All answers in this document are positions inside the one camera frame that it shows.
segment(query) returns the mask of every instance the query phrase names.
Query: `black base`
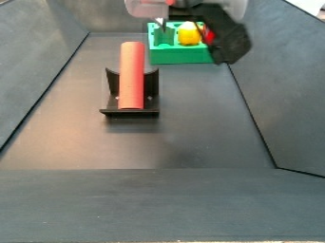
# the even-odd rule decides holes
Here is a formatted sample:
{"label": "black base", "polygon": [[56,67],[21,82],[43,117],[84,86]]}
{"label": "black base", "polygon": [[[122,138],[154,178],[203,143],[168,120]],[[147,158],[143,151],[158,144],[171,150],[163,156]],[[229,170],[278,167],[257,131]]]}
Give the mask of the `black base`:
{"label": "black base", "polygon": [[159,116],[159,70],[144,74],[144,109],[118,109],[119,74],[107,69],[111,96],[106,109],[99,111],[108,117],[158,117]]}

